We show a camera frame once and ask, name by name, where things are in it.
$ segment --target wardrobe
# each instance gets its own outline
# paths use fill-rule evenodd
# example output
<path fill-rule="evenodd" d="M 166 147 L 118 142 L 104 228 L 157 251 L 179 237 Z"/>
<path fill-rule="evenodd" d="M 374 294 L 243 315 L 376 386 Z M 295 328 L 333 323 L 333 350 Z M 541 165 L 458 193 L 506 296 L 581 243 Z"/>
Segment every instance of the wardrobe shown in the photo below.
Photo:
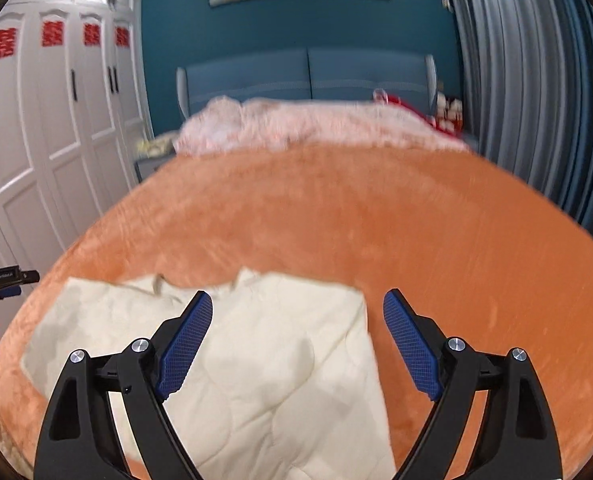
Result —
<path fill-rule="evenodd" d="M 140 0 L 9 0 L 0 12 L 0 266 L 42 275 L 136 186 L 150 137 Z M 2 301 L 2 330 L 24 296 Z"/>

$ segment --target orange blanket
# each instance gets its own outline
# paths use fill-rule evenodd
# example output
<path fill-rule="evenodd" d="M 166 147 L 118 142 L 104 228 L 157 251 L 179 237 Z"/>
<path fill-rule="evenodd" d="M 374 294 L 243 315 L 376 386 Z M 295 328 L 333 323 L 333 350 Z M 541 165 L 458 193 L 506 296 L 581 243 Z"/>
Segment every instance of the orange blanket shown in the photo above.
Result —
<path fill-rule="evenodd" d="M 47 400 L 19 360 L 68 276 L 121 282 L 161 273 L 175 285 L 200 286 L 232 280 L 243 266 L 364 292 L 398 463 L 430 402 L 414 389 L 383 321 L 383 295 L 395 286 L 419 314 L 475 348 L 526 348 L 550 400 L 566 476 L 593 452 L 589 235 L 469 153 L 306 146 L 177 157 L 43 278 L 0 348 L 0 413 L 30 462 Z M 452 474 L 467 464 L 483 401 Z M 142 468 L 134 473 L 145 477 Z"/>

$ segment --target black door handle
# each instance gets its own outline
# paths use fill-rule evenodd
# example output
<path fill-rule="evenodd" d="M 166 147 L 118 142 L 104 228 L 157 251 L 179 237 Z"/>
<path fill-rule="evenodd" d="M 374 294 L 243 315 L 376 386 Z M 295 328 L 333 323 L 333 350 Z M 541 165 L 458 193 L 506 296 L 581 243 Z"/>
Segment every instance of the black door handle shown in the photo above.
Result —
<path fill-rule="evenodd" d="M 118 91 L 118 77 L 116 77 L 116 65 L 114 66 L 114 86 L 116 88 L 116 93 L 120 94 Z"/>
<path fill-rule="evenodd" d="M 114 83 L 112 82 L 112 69 L 108 67 L 108 78 L 110 80 L 110 91 L 114 93 Z"/>
<path fill-rule="evenodd" d="M 74 102 L 77 102 L 79 98 L 76 94 L 76 72 L 74 69 L 70 70 L 70 75 L 72 76 L 72 98 L 74 99 Z"/>

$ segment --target red paper cutout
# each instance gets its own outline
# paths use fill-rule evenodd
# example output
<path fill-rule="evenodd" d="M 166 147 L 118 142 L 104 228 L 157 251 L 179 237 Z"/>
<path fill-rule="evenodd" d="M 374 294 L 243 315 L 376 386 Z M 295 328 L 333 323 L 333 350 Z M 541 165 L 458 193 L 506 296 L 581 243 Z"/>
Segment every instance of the red paper cutout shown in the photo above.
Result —
<path fill-rule="evenodd" d="M 43 22 L 42 46 L 63 45 L 64 22 Z"/>
<path fill-rule="evenodd" d="M 83 43 L 85 46 L 100 46 L 100 25 L 86 23 L 83 27 Z"/>
<path fill-rule="evenodd" d="M 16 48 L 16 28 L 2 28 L 0 30 L 0 59 L 14 56 Z"/>
<path fill-rule="evenodd" d="M 130 31 L 125 27 L 116 27 L 116 46 L 130 46 Z"/>

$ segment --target headboard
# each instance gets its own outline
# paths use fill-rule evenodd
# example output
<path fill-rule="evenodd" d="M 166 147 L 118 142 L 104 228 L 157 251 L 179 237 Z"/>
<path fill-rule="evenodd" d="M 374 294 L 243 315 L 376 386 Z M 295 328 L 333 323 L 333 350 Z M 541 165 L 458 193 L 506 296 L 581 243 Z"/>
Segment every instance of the headboard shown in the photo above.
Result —
<path fill-rule="evenodd" d="M 185 118 L 225 95 L 282 100 L 368 101 L 375 89 L 430 114 L 436 100 L 432 56 L 367 48 L 297 48 L 228 57 L 177 69 Z"/>

